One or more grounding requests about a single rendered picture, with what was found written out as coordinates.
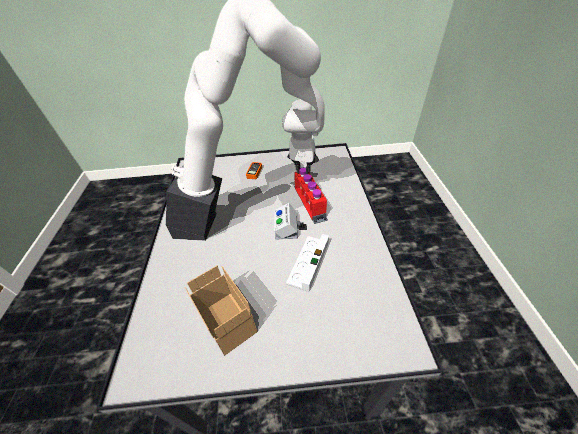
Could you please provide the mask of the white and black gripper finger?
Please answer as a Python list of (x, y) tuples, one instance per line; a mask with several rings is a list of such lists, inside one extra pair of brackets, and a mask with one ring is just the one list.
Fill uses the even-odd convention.
[[(287, 158), (289, 158), (289, 159), (290, 159), (290, 157), (289, 157), (289, 154), (288, 154)], [(290, 160), (291, 160), (291, 159), (290, 159)], [(300, 169), (300, 162), (299, 162), (299, 161), (295, 161), (295, 160), (292, 160), (292, 162), (294, 162), (294, 164), (296, 165), (296, 170), (297, 170), (297, 173), (299, 173), (299, 169)]]
[(311, 165), (314, 164), (314, 163), (316, 163), (316, 162), (318, 162), (318, 161), (319, 161), (319, 158), (317, 157), (316, 153), (314, 152), (314, 160), (313, 160), (313, 162), (306, 162), (306, 163), (307, 163), (307, 166), (306, 166), (306, 174), (308, 174), (308, 173), (310, 172), (310, 170), (311, 170)]

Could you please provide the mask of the orange digital multimeter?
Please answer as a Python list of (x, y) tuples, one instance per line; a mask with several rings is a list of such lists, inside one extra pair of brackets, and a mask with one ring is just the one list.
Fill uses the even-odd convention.
[(257, 179), (262, 169), (262, 163), (252, 162), (247, 173), (247, 179)]

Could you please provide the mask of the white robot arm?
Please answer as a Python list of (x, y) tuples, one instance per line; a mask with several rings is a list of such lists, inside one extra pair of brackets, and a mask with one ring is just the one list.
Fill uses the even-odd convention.
[(211, 178), (223, 131), (218, 105), (232, 94), (249, 36), (261, 52), (281, 65), (283, 89), (299, 98), (283, 116), (283, 129), (304, 141), (318, 136), (324, 127), (324, 101), (310, 82), (321, 62), (317, 44), (270, 0), (228, 0), (209, 51), (200, 53), (193, 62), (185, 92), (188, 132), (184, 168), (173, 165), (171, 170), (178, 177), (178, 187), (187, 195), (203, 197), (214, 190)]

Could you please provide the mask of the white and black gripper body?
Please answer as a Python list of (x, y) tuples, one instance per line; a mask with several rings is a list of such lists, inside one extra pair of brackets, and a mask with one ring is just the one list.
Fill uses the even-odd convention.
[(290, 137), (289, 157), (291, 160), (301, 162), (313, 162), (315, 150), (314, 137), (308, 140), (300, 141)]

